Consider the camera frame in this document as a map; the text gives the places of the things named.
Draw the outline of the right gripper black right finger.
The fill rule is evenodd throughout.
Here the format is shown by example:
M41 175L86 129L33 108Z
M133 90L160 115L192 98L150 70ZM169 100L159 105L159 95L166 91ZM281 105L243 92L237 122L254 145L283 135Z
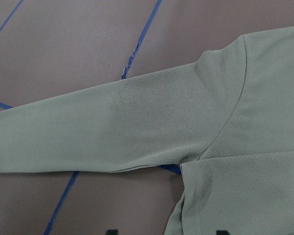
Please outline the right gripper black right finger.
M216 235L229 235L227 230L217 230Z

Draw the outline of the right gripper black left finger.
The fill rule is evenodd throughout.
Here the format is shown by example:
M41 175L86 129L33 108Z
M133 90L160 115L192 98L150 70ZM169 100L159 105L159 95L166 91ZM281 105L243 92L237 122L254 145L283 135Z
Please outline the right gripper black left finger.
M118 235L118 230L107 230L105 235Z

